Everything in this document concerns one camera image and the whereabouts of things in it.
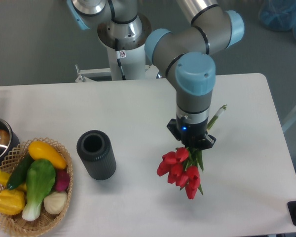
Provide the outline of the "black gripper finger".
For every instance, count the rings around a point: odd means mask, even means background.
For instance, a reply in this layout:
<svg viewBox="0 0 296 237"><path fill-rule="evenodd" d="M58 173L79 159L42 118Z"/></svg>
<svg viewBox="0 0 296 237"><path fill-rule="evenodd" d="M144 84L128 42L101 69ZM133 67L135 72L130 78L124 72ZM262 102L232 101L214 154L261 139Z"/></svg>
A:
<svg viewBox="0 0 296 237"><path fill-rule="evenodd" d="M170 121L167 124L167 128L171 132L171 134L176 138L176 140L182 140L182 124L179 120L174 118L170 119Z"/></svg>
<svg viewBox="0 0 296 237"><path fill-rule="evenodd" d="M210 134L205 134L203 138L193 137L190 142L190 146L199 150L206 150L213 147L216 142L216 138Z"/></svg>

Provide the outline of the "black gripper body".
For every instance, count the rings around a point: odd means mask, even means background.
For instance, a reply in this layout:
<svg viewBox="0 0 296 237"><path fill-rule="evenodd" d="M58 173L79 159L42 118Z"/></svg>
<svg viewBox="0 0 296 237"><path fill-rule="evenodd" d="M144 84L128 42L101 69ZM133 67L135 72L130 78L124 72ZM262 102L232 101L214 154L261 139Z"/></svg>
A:
<svg viewBox="0 0 296 237"><path fill-rule="evenodd" d="M176 120L176 127L181 135L181 141L185 146L195 146L199 141L205 138L208 119L201 123L188 123L184 117Z"/></svg>

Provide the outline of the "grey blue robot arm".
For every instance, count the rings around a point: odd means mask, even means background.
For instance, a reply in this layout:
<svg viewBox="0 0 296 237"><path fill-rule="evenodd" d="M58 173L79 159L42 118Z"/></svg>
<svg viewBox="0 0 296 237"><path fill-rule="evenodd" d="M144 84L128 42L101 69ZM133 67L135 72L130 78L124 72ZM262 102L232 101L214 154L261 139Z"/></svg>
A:
<svg viewBox="0 0 296 237"><path fill-rule="evenodd" d="M135 0L70 0L67 5L81 29L97 29L112 80L142 79L149 60L176 90L171 133L187 148L214 145L207 127L216 82L211 55L242 39L244 22L237 12L223 11L215 0L180 0L190 27L174 34L153 30Z"/></svg>

